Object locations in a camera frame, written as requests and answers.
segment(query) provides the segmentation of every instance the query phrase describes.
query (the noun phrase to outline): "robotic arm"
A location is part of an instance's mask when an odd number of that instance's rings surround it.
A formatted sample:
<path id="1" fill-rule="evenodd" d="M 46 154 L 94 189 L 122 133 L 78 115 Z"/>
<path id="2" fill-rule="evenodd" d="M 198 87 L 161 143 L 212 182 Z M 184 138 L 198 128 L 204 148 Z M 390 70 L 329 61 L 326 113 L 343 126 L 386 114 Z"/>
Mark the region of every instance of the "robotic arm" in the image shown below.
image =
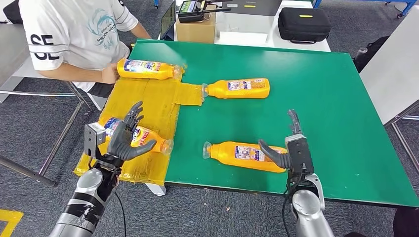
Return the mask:
<path id="1" fill-rule="evenodd" d="M 325 199 L 322 184 L 314 173 L 313 161 L 308 148 L 307 138 L 302 134 L 298 116 L 289 110 L 293 125 L 293 134 L 285 138 L 287 154 L 279 154 L 262 140 L 260 149 L 279 167 L 288 170 L 287 193 L 282 206 L 282 218 L 287 235 L 290 236 L 285 223 L 285 206 L 291 203 L 291 209 L 297 218 L 297 237 L 334 237 L 333 232 L 323 215 Z"/>
<path id="2" fill-rule="evenodd" d="M 156 140 L 135 148 L 130 145 L 135 128 L 144 117 L 138 116 L 142 110 L 142 101 L 131 108 L 124 121 L 116 127 L 105 155 L 97 147 L 105 142 L 105 129 L 98 123 L 84 127 L 84 152 L 95 158 L 96 163 L 80 177 L 50 237 L 92 236 L 109 197 L 118 186 L 124 162 L 149 152 L 156 145 Z"/>

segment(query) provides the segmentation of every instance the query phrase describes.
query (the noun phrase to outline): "laptop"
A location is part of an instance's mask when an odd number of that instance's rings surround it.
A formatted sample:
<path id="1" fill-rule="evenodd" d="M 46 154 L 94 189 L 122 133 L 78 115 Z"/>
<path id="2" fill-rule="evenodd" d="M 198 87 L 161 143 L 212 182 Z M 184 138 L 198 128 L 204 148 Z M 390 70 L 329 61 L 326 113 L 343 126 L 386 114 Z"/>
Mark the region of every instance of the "laptop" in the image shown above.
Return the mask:
<path id="1" fill-rule="evenodd" d="M 174 40 L 174 24 L 176 22 L 176 4 L 172 2 L 166 13 L 162 17 L 162 24 L 160 30 L 161 40 Z"/>

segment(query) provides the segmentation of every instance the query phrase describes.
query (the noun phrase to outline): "black case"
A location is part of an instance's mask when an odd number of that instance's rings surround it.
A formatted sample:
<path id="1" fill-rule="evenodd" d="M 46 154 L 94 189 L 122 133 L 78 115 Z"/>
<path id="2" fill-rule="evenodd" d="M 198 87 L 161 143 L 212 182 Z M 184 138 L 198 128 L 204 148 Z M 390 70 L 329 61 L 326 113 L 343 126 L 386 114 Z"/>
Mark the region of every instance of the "black case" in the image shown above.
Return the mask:
<path id="1" fill-rule="evenodd" d="M 22 17 L 20 16 L 19 0 L 15 0 L 7 5 L 3 9 L 3 12 L 12 24 L 23 24 Z"/>
<path id="2" fill-rule="evenodd" d="M 329 36 L 331 28 L 322 9 L 284 7 L 279 13 L 278 29 L 284 40 L 319 42 Z"/>

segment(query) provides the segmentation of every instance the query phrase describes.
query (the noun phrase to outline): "bottle label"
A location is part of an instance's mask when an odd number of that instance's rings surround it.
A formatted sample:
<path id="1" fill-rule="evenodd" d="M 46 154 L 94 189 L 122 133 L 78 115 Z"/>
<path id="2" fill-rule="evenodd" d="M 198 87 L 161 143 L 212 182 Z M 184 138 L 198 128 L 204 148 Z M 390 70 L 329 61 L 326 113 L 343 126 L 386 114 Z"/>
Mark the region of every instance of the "bottle label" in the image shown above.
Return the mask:
<path id="1" fill-rule="evenodd" d="M 263 79 L 232 80 L 227 83 L 228 90 L 250 90 L 255 88 L 264 88 Z"/>
<path id="2" fill-rule="evenodd" d="M 118 124 L 121 122 L 119 118 L 110 118 L 105 124 L 106 136 L 112 137 L 117 128 Z M 141 126 L 137 126 L 135 128 L 134 134 L 132 135 L 132 146 L 141 146 L 144 145 L 145 140 L 147 139 L 148 135 L 150 134 L 149 131 L 142 128 Z"/>
<path id="3" fill-rule="evenodd" d="M 147 139 L 149 131 L 142 129 L 140 126 L 135 128 L 134 134 L 132 135 L 132 146 L 141 146 L 144 145 L 145 139 Z"/>
<path id="4" fill-rule="evenodd" d="M 124 71 L 134 73 L 158 72 L 161 65 L 162 63 L 159 62 L 127 59 L 124 64 Z"/>
<path id="5" fill-rule="evenodd" d="M 119 118 L 110 118 L 105 124 L 106 136 L 112 137 L 118 124 L 121 122 Z"/>
<path id="6" fill-rule="evenodd" d="M 236 158 L 265 161 L 265 154 L 252 147 L 236 146 Z"/>

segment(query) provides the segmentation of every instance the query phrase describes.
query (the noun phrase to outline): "black bag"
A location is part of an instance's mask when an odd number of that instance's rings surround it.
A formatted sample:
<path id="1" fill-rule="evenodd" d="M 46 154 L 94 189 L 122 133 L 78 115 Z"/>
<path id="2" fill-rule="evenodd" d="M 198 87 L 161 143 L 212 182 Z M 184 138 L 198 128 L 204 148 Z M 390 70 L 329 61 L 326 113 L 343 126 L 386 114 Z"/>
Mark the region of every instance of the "black bag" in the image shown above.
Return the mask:
<path id="1" fill-rule="evenodd" d="M 327 38 L 331 28 L 322 9 L 284 7 L 279 13 L 278 29 L 284 40 L 315 43 Z"/>
<path id="2" fill-rule="evenodd" d="M 22 17 L 20 16 L 19 0 L 13 1 L 3 9 L 6 18 L 13 24 L 23 24 Z"/>
<path id="3" fill-rule="evenodd" d="M 367 52 L 363 54 L 357 55 L 353 61 L 356 67 L 356 70 L 360 73 L 367 63 L 373 58 L 373 56 L 377 53 L 377 51 L 381 48 L 381 46 L 387 41 L 388 37 L 384 36 L 377 39 L 375 42 L 369 43 L 367 45 Z"/>

